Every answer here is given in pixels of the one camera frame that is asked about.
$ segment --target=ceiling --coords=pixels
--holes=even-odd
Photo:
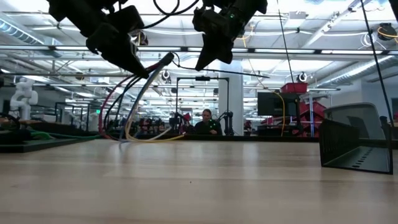
[[[175,5],[175,0],[161,0],[159,5],[165,11],[171,11]],[[182,1],[180,8],[185,8],[192,1]],[[279,6],[276,0],[270,0],[267,14],[257,13],[246,27],[245,41],[236,40],[235,46],[238,49],[283,49],[285,47],[284,38],[281,33],[278,9],[281,12],[282,23],[284,25],[285,41],[288,49],[339,49],[339,50],[371,50],[366,44],[366,23],[361,8],[356,12],[349,13],[347,16],[338,17],[338,13],[344,13],[352,1],[323,1],[321,4],[313,4],[314,1],[304,0],[281,0]],[[123,7],[135,5],[142,14],[145,24],[150,24],[159,20],[162,16],[151,1],[130,0]],[[48,2],[44,0],[5,0],[0,2],[0,9],[7,20],[16,26],[26,30],[30,34],[38,37],[52,37],[63,45],[84,46],[85,38],[79,33],[74,25],[65,19],[59,24],[48,12]],[[397,21],[391,11],[390,5],[380,5],[379,1],[374,0],[365,6],[370,23],[370,27],[377,29],[380,23],[390,22],[394,28],[398,27]],[[292,14],[306,14],[302,21],[289,19],[289,12]],[[201,34],[193,29],[192,25],[193,9],[181,16],[173,16],[165,22],[151,29],[144,30],[149,47],[202,47]],[[325,26],[331,24],[330,29],[317,35],[317,31],[325,30]],[[377,50],[396,50],[397,42],[394,40],[382,41],[377,39],[374,43]],[[0,45],[27,45],[26,43],[11,37],[9,34],[0,32]],[[87,51],[69,50],[60,52],[60,58],[51,55],[44,55],[42,52],[34,50],[1,50],[0,66],[11,73],[34,73],[37,84],[58,83],[57,90],[60,93],[72,95],[76,98],[99,98],[106,96],[106,87],[75,87],[67,86],[70,84],[96,84],[98,78],[93,78],[95,74],[100,74],[102,84],[115,85],[120,82],[127,72],[119,69],[97,55]],[[198,52],[177,52],[181,57],[181,65],[184,67],[194,67],[197,61]],[[354,63],[368,61],[373,56],[362,54],[293,54],[290,55],[290,66],[293,74],[305,72],[308,74],[309,84],[319,80],[327,80],[330,75],[346,68]],[[160,57],[166,54],[165,51],[140,51],[138,57],[144,66],[156,63]],[[235,60],[240,60],[243,71],[246,73],[260,73],[269,78],[260,81],[268,87],[281,87],[285,83],[291,82],[289,63],[285,54],[250,54],[235,53]],[[214,62],[209,65],[210,69],[219,69],[220,63]],[[167,68],[172,79],[172,86],[175,85],[177,77],[195,77],[208,75],[217,77],[218,73],[213,72],[193,72],[183,70],[171,64]],[[84,79],[69,77],[76,72],[83,73]],[[56,73],[55,77],[48,77],[46,74]],[[137,85],[142,86],[145,80]],[[162,79],[158,79],[155,85],[165,85]],[[181,107],[193,108],[194,113],[200,112],[203,108],[216,110],[218,104],[213,94],[213,87],[218,87],[217,81],[195,82],[193,80],[182,80],[180,85],[206,86],[206,88],[184,88],[179,90],[182,96],[199,96],[201,98],[186,98],[181,102]],[[152,88],[144,95],[141,112],[150,113],[155,111],[156,116],[167,116],[174,110],[175,96],[170,88]],[[260,87],[259,80],[254,77],[244,77],[244,97],[245,117],[251,118],[256,114],[256,88]],[[139,88],[133,88],[130,100],[127,99],[126,106],[131,105],[131,100],[137,95]]]

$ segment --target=table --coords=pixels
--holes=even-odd
[[[396,176],[321,168],[315,143],[95,140],[1,154],[0,180],[7,224],[398,222]]]

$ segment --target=robot workstation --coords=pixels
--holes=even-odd
[[[0,1],[0,223],[398,223],[397,18]]]

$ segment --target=pillar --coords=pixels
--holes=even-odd
[[[219,70],[243,72],[241,61],[233,60],[230,65],[220,62]],[[220,78],[229,78],[229,93],[227,91],[228,84],[225,80],[218,82],[218,114],[221,115],[227,110],[227,98],[229,95],[229,110],[234,113],[233,129],[235,135],[243,136],[243,76],[220,73]],[[225,123],[221,122],[223,128],[223,135],[225,135]]]

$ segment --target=table surface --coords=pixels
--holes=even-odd
[[[396,176],[321,168],[314,143],[95,140],[0,154],[0,223],[397,222]]]

